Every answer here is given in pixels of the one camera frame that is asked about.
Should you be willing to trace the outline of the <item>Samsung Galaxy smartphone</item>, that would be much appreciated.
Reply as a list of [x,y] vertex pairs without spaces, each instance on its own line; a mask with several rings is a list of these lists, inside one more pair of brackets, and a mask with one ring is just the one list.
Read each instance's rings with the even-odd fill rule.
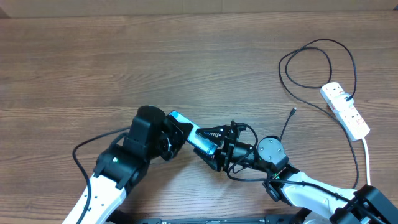
[[212,156],[215,153],[218,146],[207,138],[204,138],[196,133],[196,130],[200,128],[199,126],[190,121],[188,118],[184,117],[178,111],[171,111],[169,115],[174,117],[179,123],[190,123],[193,126],[187,138],[188,143],[207,156]]

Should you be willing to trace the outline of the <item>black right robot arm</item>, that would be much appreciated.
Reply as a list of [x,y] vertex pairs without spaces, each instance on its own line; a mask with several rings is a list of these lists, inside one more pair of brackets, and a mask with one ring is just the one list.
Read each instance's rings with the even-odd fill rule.
[[276,202],[302,207],[330,223],[397,223],[397,207],[377,188],[341,189],[317,181],[289,162],[277,136],[256,138],[253,145],[240,142],[247,128],[234,121],[229,126],[194,127],[188,139],[197,155],[230,179],[236,165],[265,173],[259,181]]

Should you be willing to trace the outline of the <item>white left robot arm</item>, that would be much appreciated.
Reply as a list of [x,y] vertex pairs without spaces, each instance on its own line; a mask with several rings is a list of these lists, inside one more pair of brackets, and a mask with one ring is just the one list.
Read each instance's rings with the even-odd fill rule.
[[141,106],[128,128],[96,160],[93,175],[84,174],[86,189],[65,223],[106,223],[147,174],[151,160],[173,159],[194,126],[155,106]]

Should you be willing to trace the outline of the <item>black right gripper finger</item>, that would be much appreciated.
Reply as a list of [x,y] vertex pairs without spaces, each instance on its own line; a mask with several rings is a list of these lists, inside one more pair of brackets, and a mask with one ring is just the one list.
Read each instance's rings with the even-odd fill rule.
[[221,170],[221,164],[218,159],[215,159],[212,156],[209,156],[205,154],[203,151],[201,151],[198,148],[194,148],[194,153],[199,156],[212,170],[214,171],[220,171]]
[[228,132],[230,126],[217,126],[212,128],[199,128],[195,131],[196,134],[206,138],[217,146],[221,146]]

